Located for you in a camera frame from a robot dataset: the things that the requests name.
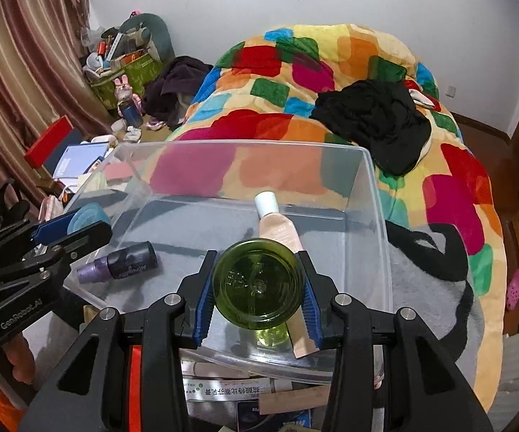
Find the clear plastic storage box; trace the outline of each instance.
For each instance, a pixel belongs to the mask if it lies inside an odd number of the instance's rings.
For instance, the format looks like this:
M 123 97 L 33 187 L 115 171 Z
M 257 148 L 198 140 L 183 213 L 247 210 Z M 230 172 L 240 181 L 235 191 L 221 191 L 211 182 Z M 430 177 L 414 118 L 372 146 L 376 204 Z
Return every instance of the clear plastic storage box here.
M 112 221 L 109 245 L 72 266 L 65 286 L 96 307 L 149 307 L 196 273 L 208 250 L 258 235 L 254 197 L 272 190 L 315 269 L 340 292 L 392 311 L 385 224 L 367 150 L 351 145 L 260 140 L 122 144 L 80 188 L 67 210 L 99 203 Z M 75 267 L 149 240 L 159 267 L 126 279 L 81 285 Z M 264 347 L 256 332 L 213 312 L 196 355 L 262 375 L 325 383 L 335 354 L 293 356 L 288 341 Z

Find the green glass bottle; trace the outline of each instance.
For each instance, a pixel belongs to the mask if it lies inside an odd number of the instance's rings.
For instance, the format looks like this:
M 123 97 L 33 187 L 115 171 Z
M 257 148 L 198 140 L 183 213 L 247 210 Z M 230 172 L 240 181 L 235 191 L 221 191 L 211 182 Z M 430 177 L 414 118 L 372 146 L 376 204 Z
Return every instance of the green glass bottle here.
M 301 265 L 285 245 L 252 238 L 229 247 L 213 270 L 220 313 L 241 328 L 263 330 L 286 322 L 304 296 Z
M 258 346 L 278 347 L 289 340 L 288 326 L 282 323 L 278 327 L 256 331 Z

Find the stuffed bunny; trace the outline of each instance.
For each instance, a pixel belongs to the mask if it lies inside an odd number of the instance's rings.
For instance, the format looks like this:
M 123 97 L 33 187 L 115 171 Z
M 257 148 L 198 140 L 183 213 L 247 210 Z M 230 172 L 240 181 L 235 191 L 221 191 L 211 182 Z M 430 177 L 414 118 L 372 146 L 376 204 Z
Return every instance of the stuffed bunny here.
M 116 95 L 116 100 L 118 101 L 118 103 L 131 99 L 134 101 L 138 111 L 141 114 L 143 112 L 141 109 L 141 99 L 137 94 L 134 94 L 134 92 L 132 91 L 132 86 L 130 86 L 128 83 L 128 76 L 122 75 L 121 81 L 119 80 L 119 78 L 114 79 L 114 84 L 116 85 L 115 95 Z M 118 110 L 119 116 L 121 117 L 122 114 L 121 114 L 121 111 L 119 110 L 119 107 L 117 110 Z

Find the colorful comforter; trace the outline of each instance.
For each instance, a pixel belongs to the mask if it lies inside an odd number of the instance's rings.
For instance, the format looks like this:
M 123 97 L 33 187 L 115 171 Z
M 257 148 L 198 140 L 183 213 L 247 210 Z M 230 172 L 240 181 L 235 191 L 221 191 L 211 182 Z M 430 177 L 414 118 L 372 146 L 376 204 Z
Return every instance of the colorful comforter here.
M 345 143 L 309 119 L 318 93 L 359 79 L 405 81 L 433 101 L 419 111 L 432 125 L 431 147 L 403 177 L 376 168 L 384 217 L 406 228 L 449 223 L 469 258 L 485 319 L 474 390 L 486 409 L 500 376 L 506 259 L 488 174 L 464 146 L 439 103 L 430 71 L 399 40 L 354 25 L 293 26 L 231 48 L 204 80 L 172 139 L 269 139 Z

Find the book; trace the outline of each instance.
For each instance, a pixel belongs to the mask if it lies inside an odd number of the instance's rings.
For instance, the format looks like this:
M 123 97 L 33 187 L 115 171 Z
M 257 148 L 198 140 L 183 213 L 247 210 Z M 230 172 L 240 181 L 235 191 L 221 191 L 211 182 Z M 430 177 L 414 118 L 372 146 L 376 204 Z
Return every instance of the book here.
M 53 172 L 54 180 L 77 179 L 108 152 L 109 143 L 85 143 L 68 146 Z

